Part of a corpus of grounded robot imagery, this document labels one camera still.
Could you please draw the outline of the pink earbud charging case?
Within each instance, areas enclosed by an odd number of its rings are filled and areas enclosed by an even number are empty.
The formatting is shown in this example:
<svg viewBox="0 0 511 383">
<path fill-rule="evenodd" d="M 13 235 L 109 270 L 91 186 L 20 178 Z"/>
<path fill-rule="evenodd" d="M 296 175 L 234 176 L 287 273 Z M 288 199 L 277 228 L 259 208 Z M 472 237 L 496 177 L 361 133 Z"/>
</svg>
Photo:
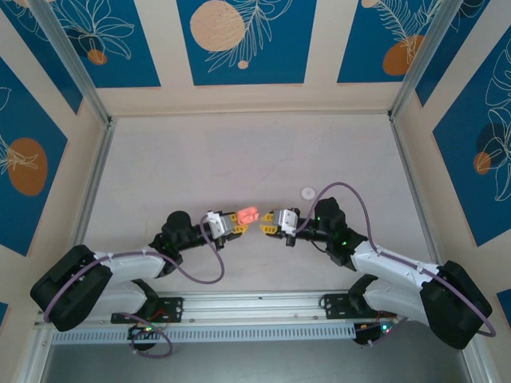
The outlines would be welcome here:
<svg viewBox="0 0 511 383">
<path fill-rule="evenodd" d="M 246 207 L 237 212 L 237 222 L 239 225 L 254 223 L 258 219 L 259 211 L 257 207 Z"/>
</svg>

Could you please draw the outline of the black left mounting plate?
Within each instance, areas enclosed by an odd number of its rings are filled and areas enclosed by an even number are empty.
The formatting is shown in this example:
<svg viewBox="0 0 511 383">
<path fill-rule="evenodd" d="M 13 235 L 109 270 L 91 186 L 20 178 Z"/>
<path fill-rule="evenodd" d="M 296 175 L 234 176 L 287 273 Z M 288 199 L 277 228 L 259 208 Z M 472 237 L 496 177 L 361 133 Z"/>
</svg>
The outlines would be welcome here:
<svg viewBox="0 0 511 383">
<path fill-rule="evenodd" d="M 149 299 L 135 315 L 153 323 L 180 323 L 183 304 L 181 297 Z"/>
</svg>

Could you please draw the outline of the black mounting plate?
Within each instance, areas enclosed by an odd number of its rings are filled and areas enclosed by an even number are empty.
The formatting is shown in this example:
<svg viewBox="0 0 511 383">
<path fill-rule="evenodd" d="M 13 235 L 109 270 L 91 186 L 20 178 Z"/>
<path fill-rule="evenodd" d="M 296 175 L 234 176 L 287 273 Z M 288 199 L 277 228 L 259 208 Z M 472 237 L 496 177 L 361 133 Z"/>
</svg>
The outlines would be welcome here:
<svg viewBox="0 0 511 383">
<path fill-rule="evenodd" d="M 377 311 L 369 307 L 359 296 L 348 293 L 325 294 L 319 300 L 327 319 L 381 319 L 395 318 L 396 314 Z"/>
<path fill-rule="evenodd" d="M 181 297 L 149 299 L 135 315 L 153 323 L 180 323 L 183 304 Z"/>
</svg>

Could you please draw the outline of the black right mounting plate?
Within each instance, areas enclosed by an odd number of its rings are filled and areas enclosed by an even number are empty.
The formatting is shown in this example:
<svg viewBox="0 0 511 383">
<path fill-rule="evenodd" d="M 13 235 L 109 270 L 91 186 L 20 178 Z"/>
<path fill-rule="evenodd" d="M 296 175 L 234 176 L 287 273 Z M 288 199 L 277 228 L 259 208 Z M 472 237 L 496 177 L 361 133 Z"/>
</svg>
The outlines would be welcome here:
<svg viewBox="0 0 511 383">
<path fill-rule="evenodd" d="M 359 296 L 348 293 L 325 294 L 319 300 L 327 319 L 381 319 L 395 318 L 396 314 L 377 311 L 369 307 Z"/>
</svg>

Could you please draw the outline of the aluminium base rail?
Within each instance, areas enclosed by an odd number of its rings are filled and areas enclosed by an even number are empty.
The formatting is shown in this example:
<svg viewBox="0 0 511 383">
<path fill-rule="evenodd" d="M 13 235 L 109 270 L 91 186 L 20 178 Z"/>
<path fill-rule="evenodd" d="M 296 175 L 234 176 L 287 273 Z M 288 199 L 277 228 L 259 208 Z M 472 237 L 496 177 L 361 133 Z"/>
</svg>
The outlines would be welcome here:
<svg viewBox="0 0 511 383">
<path fill-rule="evenodd" d="M 180 324 L 246 325 L 274 323 L 309 323 L 328 320 L 319 307 L 319 299 L 329 293 L 343 290 L 297 292 L 245 292 L 245 293 L 143 293 L 112 292 L 99 299 L 91 314 L 78 321 L 79 326 L 94 323 L 125 324 L 130 322 L 121 312 L 135 314 L 149 299 L 184 299 Z M 331 319 L 362 322 L 361 319 Z"/>
</svg>

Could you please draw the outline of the aluminium side rail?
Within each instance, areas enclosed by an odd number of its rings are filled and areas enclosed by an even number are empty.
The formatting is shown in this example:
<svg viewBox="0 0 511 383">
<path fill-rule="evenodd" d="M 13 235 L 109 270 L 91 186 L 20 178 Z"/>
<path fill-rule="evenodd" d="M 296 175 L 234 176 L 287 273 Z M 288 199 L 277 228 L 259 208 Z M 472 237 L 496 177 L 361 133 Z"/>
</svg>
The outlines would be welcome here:
<svg viewBox="0 0 511 383">
<path fill-rule="evenodd" d="M 70 247 L 82 243 L 85 239 L 116 125 L 117 118 L 111 117 L 102 133 L 93 167 L 86 184 L 85 196 L 74 227 Z M 29 343 L 23 354 L 20 370 L 11 383 L 41 383 L 55 332 L 56 328 L 53 324 L 45 322 L 34 323 L 29 331 Z"/>
<path fill-rule="evenodd" d="M 414 202 L 414 208 L 418 215 L 422 233 L 426 241 L 426 247 L 429 256 L 432 261 L 442 261 L 442 257 L 438 252 L 438 246 L 430 230 L 430 224 L 424 211 L 424 207 L 417 189 L 417 184 L 415 183 L 412 167 L 410 166 L 410 162 L 406 154 L 406 149 L 402 143 L 397 125 L 394 123 L 392 118 L 389 118 L 389 122 L 398 154 L 402 162 L 403 170 L 406 174 L 406 180 L 410 189 L 412 200 Z M 489 367 L 487 355 L 485 354 L 486 349 L 483 349 L 482 346 L 483 344 L 481 343 L 481 339 L 475 338 L 462 352 L 466 367 L 469 372 L 471 383 L 500 383 L 500 380 L 494 376 L 493 370 Z"/>
</svg>

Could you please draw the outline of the aluminium frame post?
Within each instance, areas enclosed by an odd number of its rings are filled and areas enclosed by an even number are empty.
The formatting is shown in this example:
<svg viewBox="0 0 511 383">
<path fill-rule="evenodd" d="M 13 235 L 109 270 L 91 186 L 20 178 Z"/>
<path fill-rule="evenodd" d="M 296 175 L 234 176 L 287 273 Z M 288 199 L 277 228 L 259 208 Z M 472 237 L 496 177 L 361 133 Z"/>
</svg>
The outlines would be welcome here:
<svg viewBox="0 0 511 383">
<path fill-rule="evenodd" d="M 58 55 L 61 63 L 65 66 L 82 96 L 89 104 L 89 107 L 98 120 L 108 128 L 112 117 L 109 115 L 107 108 L 97 92 L 97 88 L 86 71 L 71 41 L 68 39 L 57 16 L 51 10 L 50 5 L 46 0 L 26 1 L 30 11 L 52 45 L 53 50 Z"/>
<path fill-rule="evenodd" d="M 398 94 L 390 106 L 389 120 L 391 123 L 395 123 L 404 110 L 406 102 L 421 80 L 462 3 L 463 0 L 443 0 L 440 4 L 438 14 L 432 20 L 418 53 L 404 76 Z"/>
</svg>

